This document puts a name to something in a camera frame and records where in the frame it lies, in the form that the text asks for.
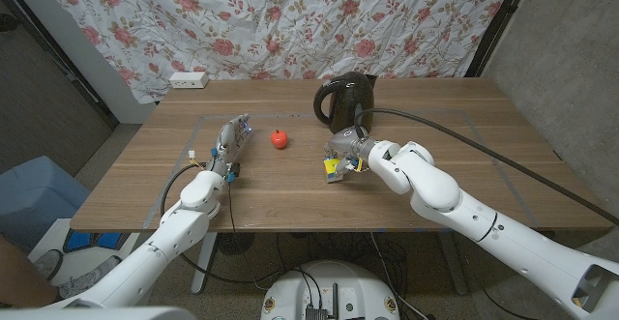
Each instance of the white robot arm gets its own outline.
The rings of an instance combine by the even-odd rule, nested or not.
[[[241,115],[221,128],[213,158],[206,165],[210,170],[200,171],[183,188],[180,200],[165,212],[160,227],[142,246],[91,289],[47,308],[136,305],[175,257],[204,238],[210,218],[221,206],[217,196],[234,176],[231,163],[251,133],[249,118]]]
[[[400,147],[391,141],[359,139],[354,128],[334,135],[329,146],[345,153],[346,161],[367,161],[394,192],[413,189],[410,204],[417,214],[471,239],[540,287],[573,318],[616,307],[619,264],[554,243],[488,207],[434,167],[424,147],[414,142]]]

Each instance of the white fabric backdrop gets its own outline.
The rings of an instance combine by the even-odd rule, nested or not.
[[[211,79],[461,76],[502,0],[58,0],[139,102]]]

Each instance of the kettle handle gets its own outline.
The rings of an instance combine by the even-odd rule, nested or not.
[[[326,125],[331,124],[331,120],[329,117],[325,116],[322,113],[322,101],[327,98],[329,94],[335,93],[338,89],[338,86],[333,84],[334,82],[330,82],[326,85],[323,85],[318,89],[316,95],[313,97],[313,113],[316,115],[318,120]]]

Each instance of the person's leg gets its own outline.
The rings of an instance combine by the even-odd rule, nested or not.
[[[58,290],[37,271],[25,253],[0,235],[0,302],[15,306],[54,303]]]

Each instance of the red tomato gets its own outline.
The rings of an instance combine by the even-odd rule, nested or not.
[[[285,131],[273,131],[271,134],[271,142],[278,149],[283,149],[288,143],[288,135]]]

